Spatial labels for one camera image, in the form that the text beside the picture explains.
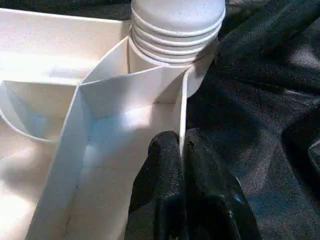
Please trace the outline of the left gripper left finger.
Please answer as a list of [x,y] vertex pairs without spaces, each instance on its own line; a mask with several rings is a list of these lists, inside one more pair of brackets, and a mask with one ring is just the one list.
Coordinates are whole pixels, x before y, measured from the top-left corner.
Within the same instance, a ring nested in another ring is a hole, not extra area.
[[185,240],[185,181],[178,136],[155,135],[132,186],[126,240]]

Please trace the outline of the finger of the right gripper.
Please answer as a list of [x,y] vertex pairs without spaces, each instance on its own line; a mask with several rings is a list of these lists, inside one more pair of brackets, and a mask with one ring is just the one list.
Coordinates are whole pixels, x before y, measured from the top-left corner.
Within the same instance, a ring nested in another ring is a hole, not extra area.
[[312,0],[270,0],[221,39],[215,60],[234,63],[257,58],[302,32],[311,23]]

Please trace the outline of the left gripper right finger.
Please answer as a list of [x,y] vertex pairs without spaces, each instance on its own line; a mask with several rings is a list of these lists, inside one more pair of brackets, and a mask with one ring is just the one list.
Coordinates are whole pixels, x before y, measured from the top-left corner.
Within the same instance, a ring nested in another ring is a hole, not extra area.
[[185,134],[184,174],[190,239],[262,238],[238,179],[198,128]]

